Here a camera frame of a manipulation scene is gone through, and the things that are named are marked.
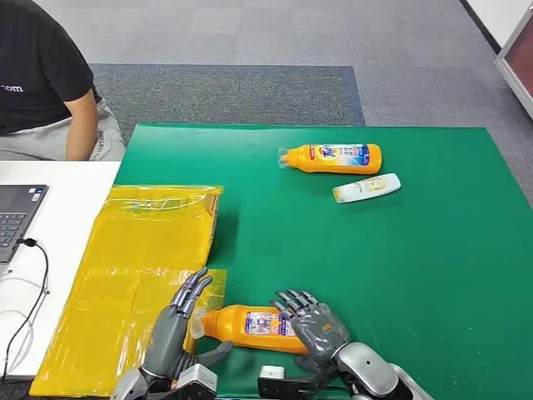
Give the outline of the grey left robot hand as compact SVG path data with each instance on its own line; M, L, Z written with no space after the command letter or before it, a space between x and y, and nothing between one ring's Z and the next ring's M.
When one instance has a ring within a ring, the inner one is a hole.
M207 272L207 267L203 267L191 273L159 313L147 344L142 364L143 371L161 378L177 378L197 363L210 368L229 354L232 349L230 341L221 342L214 350L199 355L183 347L196 301L213 281Z

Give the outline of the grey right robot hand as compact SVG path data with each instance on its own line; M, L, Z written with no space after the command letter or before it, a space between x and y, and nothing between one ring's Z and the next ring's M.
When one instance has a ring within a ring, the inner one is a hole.
M302 371L318 373L332 364L339 350L350 343L350 332L326 303L310 292L286 289L277 291L271 300L287 320L307 350L294 363Z

